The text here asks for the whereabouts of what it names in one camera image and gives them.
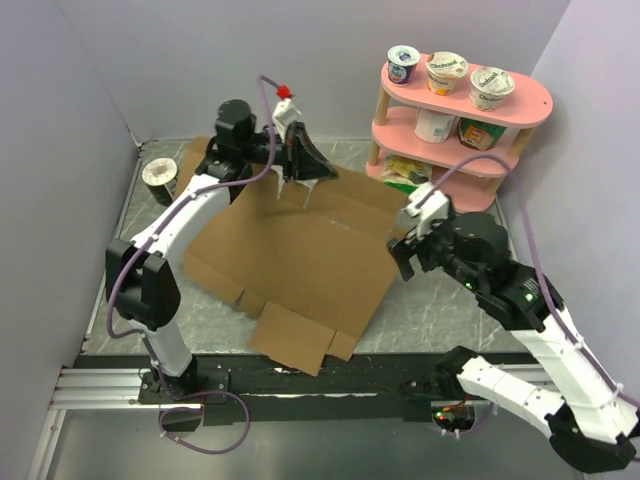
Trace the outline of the brown cardboard box sheet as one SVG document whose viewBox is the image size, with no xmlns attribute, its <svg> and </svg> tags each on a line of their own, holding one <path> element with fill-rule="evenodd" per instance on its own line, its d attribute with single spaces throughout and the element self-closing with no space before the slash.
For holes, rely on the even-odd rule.
<svg viewBox="0 0 640 480">
<path fill-rule="evenodd" d="M 398 273 L 387 238 L 405 194 L 340 169 L 313 190 L 271 173 L 244 188 L 193 240 L 183 271 L 256 319 L 252 349 L 318 375 L 349 360 Z"/>
</svg>

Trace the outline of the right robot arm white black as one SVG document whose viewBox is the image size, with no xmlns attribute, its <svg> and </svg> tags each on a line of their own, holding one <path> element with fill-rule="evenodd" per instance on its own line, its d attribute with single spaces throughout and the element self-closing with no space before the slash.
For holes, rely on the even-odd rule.
<svg viewBox="0 0 640 480">
<path fill-rule="evenodd" d="M 544 299 L 536 271 L 511 257 L 506 229 L 486 213 L 435 220 L 424 236 L 411 230 L 387 248 L 404 280 L 439 269 L 474 294 L 481 310 L 523 344 L 551 378 L 548 391 L 490 364 L 463 346 L 449 351 L 432 376 L 456 399 L 485 398 L 539 430 L 567 464 L 587 474 L 625 469 L 635 460 L 639 408 L 605 382 L 561 296 Z"/>
</svg>

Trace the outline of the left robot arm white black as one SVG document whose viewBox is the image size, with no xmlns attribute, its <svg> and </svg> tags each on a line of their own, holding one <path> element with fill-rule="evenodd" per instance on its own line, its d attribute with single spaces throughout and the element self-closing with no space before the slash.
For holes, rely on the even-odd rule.
<svg viewBox="0 0 640 480">
<path fill-rule="evenodd" d="M 269 172 L 277 187 L 293 181 L 308 188 L 335 179 L 337 171 L 311 142 L 291 95 L 281 95 L 262 131 L 247 102 L 229 100 L 218 109 L 216 134 L 185 189 L 145 230 L 106 250 L 108 313 L 129 322 L 141 336 L 162 389 L 174 401 L 199 388 L 197 361 L 174 319 L 181 294 L 172 268 L 212 218 L 242 190 Z"/>
</svg>

